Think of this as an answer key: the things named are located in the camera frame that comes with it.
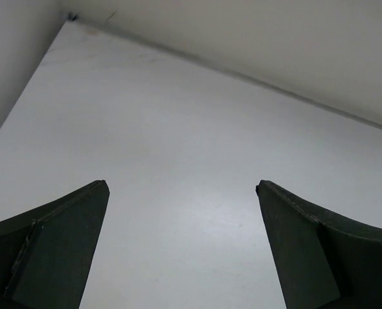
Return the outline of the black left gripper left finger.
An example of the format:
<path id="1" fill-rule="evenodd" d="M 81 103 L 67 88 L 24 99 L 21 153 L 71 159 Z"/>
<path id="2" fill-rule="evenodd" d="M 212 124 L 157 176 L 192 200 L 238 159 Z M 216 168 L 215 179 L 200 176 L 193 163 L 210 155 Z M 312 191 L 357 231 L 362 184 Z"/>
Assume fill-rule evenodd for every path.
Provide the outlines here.
<path id="1" fill-rule="evenodd" d="M 109 195 L 96 180 L 0 221 L 0 308 L 79 308 Z"/>

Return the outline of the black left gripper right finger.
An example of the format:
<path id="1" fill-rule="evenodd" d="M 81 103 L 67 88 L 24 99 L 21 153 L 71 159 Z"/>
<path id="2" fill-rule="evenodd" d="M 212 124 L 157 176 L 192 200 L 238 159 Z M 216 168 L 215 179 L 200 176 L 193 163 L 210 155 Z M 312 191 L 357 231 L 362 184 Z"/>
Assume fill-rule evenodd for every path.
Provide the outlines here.
<path id="1" fill-rule="evenodd" d="M 262 219 L 287 308 L 382 308 L 382 229 L 262 180 Z"/>

